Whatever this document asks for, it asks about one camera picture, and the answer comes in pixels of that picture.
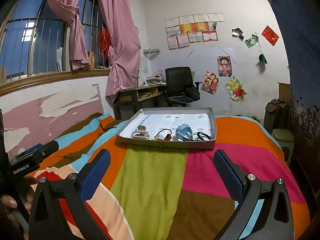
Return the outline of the person left hand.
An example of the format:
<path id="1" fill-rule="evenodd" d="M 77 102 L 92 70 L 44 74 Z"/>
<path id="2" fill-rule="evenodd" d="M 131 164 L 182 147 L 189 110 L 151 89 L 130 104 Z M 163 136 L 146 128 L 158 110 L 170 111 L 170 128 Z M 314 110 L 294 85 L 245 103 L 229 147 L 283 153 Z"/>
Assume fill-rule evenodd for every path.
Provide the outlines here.
<path id="1" fill-rule="evenodd" d="M 32 185 L 37 185 L 38 181 L 36 178 L 32 176 L 26 176 L 23 179 L 22 182 L 22 192 L 21 195 L 26 199 L 26 202 L 24 204 L 25 209 L 30 212 L 31 211 L 31 206 L 33 203 L 33 197 L 34 197 L 34 189 L 31 187 Z M 1 195 L 1 203 L 4 206 L 4 209 L 6 211 L 6 214 L 8 216 L 12 215 L 13 209 L 17 208 L 17 202 L 16 200 L 20 199 L 20 197 L 14 197 L 3 194 Z"/>

